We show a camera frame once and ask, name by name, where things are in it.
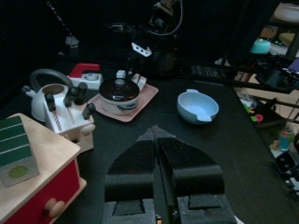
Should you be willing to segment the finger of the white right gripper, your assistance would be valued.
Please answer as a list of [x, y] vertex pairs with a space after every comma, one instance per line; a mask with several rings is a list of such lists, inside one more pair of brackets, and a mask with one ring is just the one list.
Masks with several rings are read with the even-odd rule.
[[132, 49], [135, 52], [137, 52], [140, 55], [143, 55], [144, 57], [149, 57], [152, 55], [152, 51], [149, 48], [143, 48], [141, 46], [139, 46], [136, 43], [131, 43]]

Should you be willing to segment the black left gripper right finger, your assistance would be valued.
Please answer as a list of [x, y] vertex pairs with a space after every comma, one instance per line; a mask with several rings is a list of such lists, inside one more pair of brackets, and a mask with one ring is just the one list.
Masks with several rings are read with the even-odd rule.
[[155, 146], [169, 224], [238, 224], [215, 160], [160, 128]]

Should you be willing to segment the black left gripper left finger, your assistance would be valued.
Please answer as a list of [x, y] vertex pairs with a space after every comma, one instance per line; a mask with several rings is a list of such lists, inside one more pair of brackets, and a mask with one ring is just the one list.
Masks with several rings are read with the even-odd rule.
[[155, 224], [155, 128], [115, 159], [105, 176], [101, 224]]

